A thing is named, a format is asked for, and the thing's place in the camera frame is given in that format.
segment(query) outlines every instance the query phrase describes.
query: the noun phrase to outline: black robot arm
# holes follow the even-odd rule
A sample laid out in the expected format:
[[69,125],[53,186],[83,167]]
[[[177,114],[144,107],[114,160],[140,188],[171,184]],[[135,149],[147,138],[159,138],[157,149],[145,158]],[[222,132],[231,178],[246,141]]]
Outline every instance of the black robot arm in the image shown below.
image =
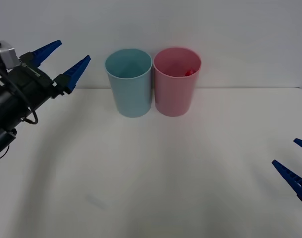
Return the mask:
[[[56,79],[50,79],[38,67],[61,44],[60,40],[54,41],[18,58],[9,43],[0,41],[0,152],[16,138],[18,124],[38,123],[35,110],[47,99],[72,93],[89,64],[91,58],[87,55]],[[33,114],[33,121],[27,119],[29,114]]]

